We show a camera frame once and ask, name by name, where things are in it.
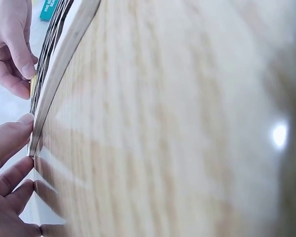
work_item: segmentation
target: teal box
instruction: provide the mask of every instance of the teal box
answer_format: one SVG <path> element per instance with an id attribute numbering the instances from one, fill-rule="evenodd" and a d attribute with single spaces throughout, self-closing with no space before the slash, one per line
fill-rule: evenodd
<path id="1" fill-rule="evenodd" d="M 55 11 L 58 0 L 45 0 L 45 4 L 40 14 L 42 21 L 50 21 Z"/>

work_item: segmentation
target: wood grain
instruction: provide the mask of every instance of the wood grain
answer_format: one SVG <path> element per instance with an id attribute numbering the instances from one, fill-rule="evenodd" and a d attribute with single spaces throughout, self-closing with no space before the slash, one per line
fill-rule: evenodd
<path id="1" fill-rule="evenodd" d="M 45 236 L 296 236 L 296 1 L 102 0 L 35 166 Z"/>

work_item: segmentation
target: yellow guitar pick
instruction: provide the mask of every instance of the yellow guitar pick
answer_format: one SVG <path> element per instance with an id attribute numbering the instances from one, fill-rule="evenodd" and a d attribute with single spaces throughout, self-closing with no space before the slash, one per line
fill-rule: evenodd
<path id="1" fill-rule="evenodd" d="M 37 80 L 37 74 L 35 74 L 35 76 L 31 80 L 31 97 L 33 96 L 35 91 L 36 80 Z"/>

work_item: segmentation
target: finger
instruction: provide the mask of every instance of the finger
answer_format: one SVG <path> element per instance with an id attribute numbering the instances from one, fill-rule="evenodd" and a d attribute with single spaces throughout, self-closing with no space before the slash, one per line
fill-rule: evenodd
<path id="1" fill-rule="evenodd" d="M 42 233 L 40 227 L 36 224 L 24 223 L 25 229 L 27 230 L 28 237 L 41 237 Z"/>
<path id="2" fill-rule="evenodd" d="M 24 38 L 24 29 L 21 25 L 15 25 L 4 35 L 4 42 L 8 46 L 13 62 L 26 79 L 32 79 L 35 75 L 35 67 Z"/>
<path id="3" fill-rule="evenodd" d="M 34 161 L 30 157 L 24 157 L 14 166 L 0 175 L 0 195 L 5 197 L 18 186 L 34 167 Z"/>
<path id="4" fill-rule="evenodd" d="M 34 117 L 31 114 L 22 116 L 18 122 L 8 122 L 0 126 L 0 164 L 6 162 L 6 156 L 24 144 L 32 130 Z"/>
<path id="5" fill-rule="evenodd" d="M 10 203 L 12 210 L 20 215 L 34 191 L 34 183 L 32 180 L 26 180 L 13 193 L 7 195 L 5 200 Z"/>
<path id="6" fill-rule="evenodd" d="M 27 80 L 20 72 L 19 70 L 16 68 L 14 62 L 12 59 L 9 60 L 9 63 L 8 63 L 12 69 L 12 75 L 14 75 L 15 77 L 21 79 L 21 80 Z"/>
<path id="7" fill-rule="evenodd" d="M 6 64 L 0 61 L 0 84 L 8 89 L 12 94 L 21 97 L 22 99 L 29 99 L 30 91 L 22 84 L 22 80 L 13 76 Z"/>
<path id="8" fill-rule="evenodd" d="M 32 0 L 26 0 L 28 6 L 28 15 L 26 17 L 25 27 L 24 27 L 24 36 L 25 41 L 30 41 L 30 33 L 31 33 L 31 24 L 32 24 Z"/>
<path id="9" fill-rule="evenodd" d="M 34 54 L 32 54 L 32 60 L 34 64 L 38 63 L 38 58 Z"/>

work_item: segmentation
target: white floor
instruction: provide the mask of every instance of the white floor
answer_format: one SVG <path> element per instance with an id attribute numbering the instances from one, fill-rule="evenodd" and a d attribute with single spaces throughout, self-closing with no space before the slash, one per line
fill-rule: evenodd
<path id="1" fill-rule="evenodd" d="M 31 47 L 35 56 L 39 57 L 40 50 L 44 41 L 44 36 L 48 27 L 47 22 L 41 22 L 39 19 L 40 11 L 42 9 L 44 0 L 34 0 L 33 3 L 33 21 L 31 31 Z M 0 124 L 8 121 L 16 121 L 19 117 L 29 112 L 30 102 L 19 99 L 7 90 L 0 86 Z M 15 155 L 1 170 L 4 171 L 13 165 L 17 160 L 26 155 L 26 150 L 23 149 Z M 29 174 L 27 178 L 33 179 L 33 172 Z M 37 207 L 34 197 L 30 199 L 30 202 L 26 206 L 24 212 L 21 214 L 21 218 L 27 223 L 40 224 L 37 218 Z"/>

